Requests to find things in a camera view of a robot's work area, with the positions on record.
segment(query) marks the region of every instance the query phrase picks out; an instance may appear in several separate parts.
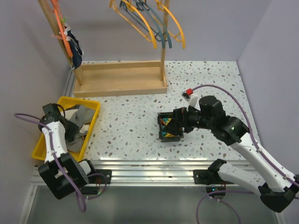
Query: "cable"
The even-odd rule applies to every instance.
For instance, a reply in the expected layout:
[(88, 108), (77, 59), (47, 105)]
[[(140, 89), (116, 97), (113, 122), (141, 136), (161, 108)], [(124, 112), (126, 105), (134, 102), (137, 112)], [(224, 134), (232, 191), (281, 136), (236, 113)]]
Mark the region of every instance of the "cable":
[(65, 110), (64, 110), (64, 107), (61, 106), (60, 104), (56, 104), (56, 105), (62, 109), (62, 111), (64, 112), (64, 118), (65, 118)]
[[(245, 119), (246, 119), (246, 122), (247, 122), (247, 125), (248, 125), (248, 128), (249, 128), (249, 134), (250, 134), (250, 137), (251, 137), (251, 140), (252, 140), (252, 143), (254, 144), (254, 146), (256, 147), (256, 149), (258, 150), (260, 147), (258, 146), (258, 143), (256, 142), (255, 138), (254, 138), (254, 135), (253, 135), (253, 131), (252, 131), (252, 126), (251, 126), (251, 123), (249, 121), (249, 118), (248, 116), (246, 115), (246, 112), (244, 111), (243, 107), (241, 106), (241, 104), (238, 102), (238, 100), (227, 90), (217, 86), (217, 85), (213, 85), (213, 84), (204, 84), (204, 85), (199, 85), (197, 87), (195, 87), (194, 89), (192, 89), (192, 91), (195, 91), (199, 88), (202, 88), (202, 87), (214, 87), (216, 89), (219, 89), (219, 90), (222, 90), (224, 91), (226, 94), (228, 94), (235, 102), (236, 104), (238, 105), (238, 107), (240, 108), (242, 114), (244, 115)], [(285, 177), (289, 182), (291, 182), (292, 184), (294, 184), (296, 187), (299, 188), (299, 184), (296, 183), (295, 181), (293, 181), (290, 177), (288, 177), (283, 171), (281, 171), (264, 153), (263, 151), (259, 151), (259, 153), (261, 154), (261, 156), (277, 171), (279, 172), (283, 177)]]
[[(60, 164), (57, 156), (56, 156), (56, 152), (54, 151), (54, 147), (53, 147), (53, 136), (52, 136), (52, 131), (51, 129), (46, 126), (45, 124), (39, 122), (39, 121), (35, 121), (35, 120), (31, 120), (31, 119), (28, 119), (28, 118), (24, 118), (22, 116), (26, 116), (26, 117), (31, 117), (31, 118), (35, 118), (37, 120), (40, 120), (38, 117), (35, 117), (35, 116), (32, 116), (32, 115), (29, 115), (29, 114), (24, 114), (24, 113), (15, 113), (14, 116), (18, 119), (21, 119), (21, 120), (24, 120), (24, 121), (27, 121), (27, 122), (30, 122), (30, 123), (34, 123), (34, 124), (38, 124), (38, 125), (41, 125), (43, 127), (45, 127), (48, 131), (49, 131), (49, 137), (50, 137), (50, 148), (51, 148), (51, 153), (54, 157), (54, 160), (55, 160), (55, 163), (57, 164), (59, 170), (62, 172), (62, 174), (65, 176), (65, 178), (70, 182), (70, 184), (72, 185), (72, 187), (75, 189), (76, 193), (77, 193), (77, 203), (78, 203), (78, 207), (79, 207), (79, 210), (81, 212), (85, 212), (86, 211), (86, 200), (87, 199), (95, 199), (97, 197), (99, 197), (101, 194), (99, 195), (96, 195), (96, 196), (93, 196), (93, 197), (84, 197), (80, 191), (80, 189), (77, 187), (77, 185), (74, 183), (74, 181), (68, 176), (68, 174), (66, 173), (66, 171), (63, 169), (62, 165)], [(91, 174), (91, 175), (88, 175), (87, 177), (93, 177), (93, 176), (103, 176), (104, 179), (105, 179), (105, 186), (103, 188), (103, 191), (106, 189), (107, 187), (107, 178), (103, 175), (103, 174)]]
[[(216, 194), (216, 193), (241, 193), (241, 194), (253, 194), (252, 192), (250, 191), (245, 191), (245, 190), (218, 190), (218, 191), (212, 191), (210, 193), (207, 193), (204, 197), (201, 198), (201, 200), (198, 202), (197, 204), (197, 207), (196, 207), (196, 221), (197, 221), (197, 224), (200, 224), (199, 223), (199, 217), (198, 217), (198, 211), (199, 211), (199, 206), (200, 204), (203, 202), (203, 200), (207, 197), (207, 196), (210, 196), (212, 194)], [(220, 202), (226, 204), (228, 207), (230, 207), (234, 213), (237, 215), (237, 218), (238, 218), (238, 223), (241, 224), (241, 218), (238, 214), (238, 212), (230, 205), (228, 204), (227, 202), (225, 201), (222, 201), (222, 200), (219, 200)]]

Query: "small black container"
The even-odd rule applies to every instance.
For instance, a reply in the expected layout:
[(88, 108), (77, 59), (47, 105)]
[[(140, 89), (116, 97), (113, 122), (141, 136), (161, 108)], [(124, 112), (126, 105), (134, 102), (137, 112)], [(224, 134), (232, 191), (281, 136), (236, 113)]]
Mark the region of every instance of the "small black container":
[(174, 141), (180, 141), (184, 137), (184, 133), (181, 130), (180, 136), (175, 137), (163, 137), (162, 136), (162, 122), (161, 119), (163, 118), (172, 118), (172, 112), (165, 112), (165, 113), (158, 113), (158, 124), (159, 124), (159, 139), (161, 139), (161, 142), (174, 142)]

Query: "terrazzo tabletop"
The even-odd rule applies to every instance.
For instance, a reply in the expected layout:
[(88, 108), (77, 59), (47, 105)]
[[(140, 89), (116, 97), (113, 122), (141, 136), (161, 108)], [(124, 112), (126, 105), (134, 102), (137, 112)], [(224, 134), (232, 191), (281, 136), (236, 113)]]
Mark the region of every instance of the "terrazzo tabletop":
[[(85, 152), (90, 160), (244, 160), (208, 130), (184, 134), (180, 142), (159, 139), (158, 112), (187, 106), (182, 91), (200, 84), (214, 84), (230, 91), (256, 126), (236, 62), (166, 61), (167, 94), (87, 98), (101, 103), (100, 114)], [(227, 94), (205, 87), (199, 96), (215, 95), (227, 115), (245, 119)]]

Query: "yellow plastic tray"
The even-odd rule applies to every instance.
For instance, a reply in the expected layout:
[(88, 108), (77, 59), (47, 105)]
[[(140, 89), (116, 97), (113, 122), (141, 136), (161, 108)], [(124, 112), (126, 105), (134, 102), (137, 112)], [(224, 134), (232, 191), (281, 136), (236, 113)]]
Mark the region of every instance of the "yellow plastic tray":
[[(95, 121), (97, 120), (99, 112), (100, 112), (100, 103), (96, 102), (96, 101), (85, 100), (85, 99), (78, 99), (78, 98), (72, 98), (72, 97), (61, 97), (58, 101), (58, 104), (60, 104), (63, 108), (70, 108), (76, 104), (80, 104), (80, 105), (84, 105), (86, 107), (95, 109), (95, 113), (94, 113), (93, 119), (91, 121), (89, 130), (88, 130), (88, 133), (84, 140), (81, 151), (78, 153), (71, 152), (72, 156), (75, 158), (76, 161), (81, 161), (83, 159), (89, 138), (92, 134)], [(45, 136), (43, 134), (41, 135), (36, 147), (33, 150), (32, 158), (37, 159), (37, 160), (43, 160), (43, 161), (46, 158), (46, 141), (45, 141)]]

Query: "clothes hanger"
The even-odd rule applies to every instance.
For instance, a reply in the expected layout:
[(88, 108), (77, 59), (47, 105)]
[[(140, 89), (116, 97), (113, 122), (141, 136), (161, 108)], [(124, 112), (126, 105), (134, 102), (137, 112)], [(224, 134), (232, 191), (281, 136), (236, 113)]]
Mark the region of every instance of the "clothes hanger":
[[(139, 2), (137, 0), (133, 0), (135, 1), (136, 5), (142, 9), (142, 11), (145, 11), (148, 16), (153, 20), (156, 28), (158, 29), (158, 31), (156, 31), (152, 26), (149, 26), (151, 28), (151, 30), (156, 34), (155, 35), (155, 39), (158, 42), (162, 43), (162, 48), (165, 48), (165, 38), (164, 38), (164, 34), (162, 33), (160, 26), (158, 25), (158, 23), (156, 22), (156, 20), (154, 20), (154, 18), (152, 18), (152, 16), (150, 15), (150, 13), (148, 12), (149, 9), (145, 8), (142, 4), (139, 4)], [(141, 22), (142, 19), (135, 13), (135, 12), (131, 12), (130, 10), (128, 10), (127, 5), (121, 1), (120, 2), (120, 7), (122, 7), (126, 13), (128, 13), (139, 25), (142, 26), (142, 28), (144, 28), (147, 32), (149, 32), (149, 30), (147, 29), (147, 27), (145, 27)]]
[(58, 27), (60, 30), (60, 34), (62, 36), (62, 40), (64, 42), (66, 52), (69, 57), (73, 57), (73, 53), (71, 51), (70, 44), (66, 39), (66, 35), (64, 34), (64, 22), (62, 21), (63, 17), (62, 17), (61, 11), (60, 11), (58, 0), (50, 0), (50, 1), (52, 2), (52, 5), (53, 5), (53, 12), (54, 12), (56, 20), (57, 20), (57, 24), (58, 24)]
[(177, 19), (174, 17), (174, 15), (172, 14), (172, 12), (165, 6), (163, 5), (162, 1), (163, 0), (154, 0), (156, 3), (157, 3), (157, 9), (160, 10), (160, 11), (163, 11), (163, 12), (167, 12), (171, 17), (172, 19), (174, 20), (174, 22), (176, 23), (177, 27), (178, 27), (178, 30), (179, 30), (179, 33), (174, 35), (171, 31), (169, 31), (169, 34), (177, 41), (177, 42), (182, 42), (182, 45), (183, 45), (183, 49), (185, 49), (185, 46), (186, 46), (186, 42), (185, 42), (185, 35), (184, 35), (184, 32), (179, 24), (179, 22), (177, 21)]
[(171, 49), (172, 48), (172, 43), (171, 43), (171, 38), (170, 38), (170, 35), (169, 35), (169, 32), (168, 32), (168, 29), (165, 26), (165, 24), (163, 23), (163, 21), (161, 20), (161, 18), (158, 16), (158, 14), (149, 5), (147, 5), (146, 0), (145, 1), (143, 1), (143, 0), (133, 0), (133, 1), (135, 1), (136, 5), (138, 5), (138, 6), (141, 5), (142, 10), (148, 11), (149, 16), (152, 18), (152, 20), (153, 21), (155, 20), (161, 27), (163, 27), (163, 29), (164, 29), (163, 36), (164, 36), (164, 34), (166, 34), (167, 38), (166, 38), (165, 41), (168, 42), (168, 46)]
[[(128, 6), (129, 2), (127, 0), (121, 0), (121, 1), (123, 1), (126, 4), (126, 6)], [(129, 24), (131, 24), (131, 26), (134, 27), (148, 42), (153, 43), (154, 49), (157, 48), (157, 42), (154, 37), (153, 31), (151, 30), (146, 19), (142, 16), (142, 14), (134, 6), (131, 5), (131, 8), (140, 16), (140, 18), (142, 19), (142, 21), (144, 22), (145, 26), (148, 29), (148, 33), (146, 35), (137, 26), (135, 26), (127, 17), (125, 17), (123, 14), (121, 14), (119, 12), (118, 7), (115, 3), (115, 0), (110, 0), (109, 7), (110, 8), (112, 7), (113, 10), (116, 11), (125, 21), (127, 21)]]

